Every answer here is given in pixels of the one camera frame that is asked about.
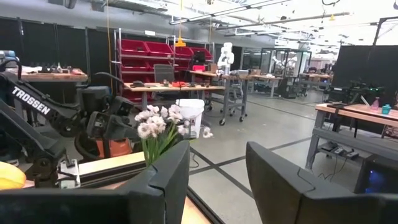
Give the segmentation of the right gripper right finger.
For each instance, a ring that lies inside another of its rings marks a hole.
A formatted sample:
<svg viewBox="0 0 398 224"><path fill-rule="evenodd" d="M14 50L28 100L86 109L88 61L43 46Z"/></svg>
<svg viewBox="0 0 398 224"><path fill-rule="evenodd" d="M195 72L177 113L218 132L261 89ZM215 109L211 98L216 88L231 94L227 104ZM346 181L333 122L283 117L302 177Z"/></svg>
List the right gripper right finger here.
<svg viewBox="0 0 398 224"><path fill-rule="evenodd" d="M396 194L354 194L253 141L246 169L263 223L397 224Z"/></svg>

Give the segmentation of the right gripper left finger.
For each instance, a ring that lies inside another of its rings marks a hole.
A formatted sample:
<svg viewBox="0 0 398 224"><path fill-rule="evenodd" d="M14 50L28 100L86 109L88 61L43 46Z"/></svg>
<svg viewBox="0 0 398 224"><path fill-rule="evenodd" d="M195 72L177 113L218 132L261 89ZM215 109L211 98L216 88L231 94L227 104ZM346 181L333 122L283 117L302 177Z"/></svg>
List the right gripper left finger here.
<svg viewBox="0 0 398 224"><path fill-rule="evenodd" d="M181 141L113 190L3 190L1 223L180 223L189 163L190 144Z"/></svg>

